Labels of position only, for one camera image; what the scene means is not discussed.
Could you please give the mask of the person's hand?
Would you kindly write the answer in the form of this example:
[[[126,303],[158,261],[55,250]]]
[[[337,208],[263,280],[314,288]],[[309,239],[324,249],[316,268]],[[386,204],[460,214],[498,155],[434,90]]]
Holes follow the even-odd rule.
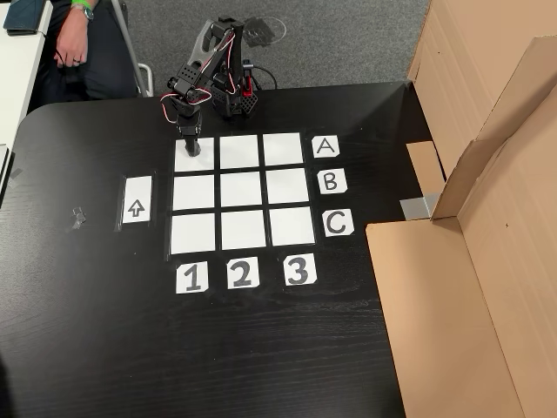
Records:
[[[57,37],[55,59],[57,67],[77,67],[85,64],[88,56],[86,28],[62,28]]]

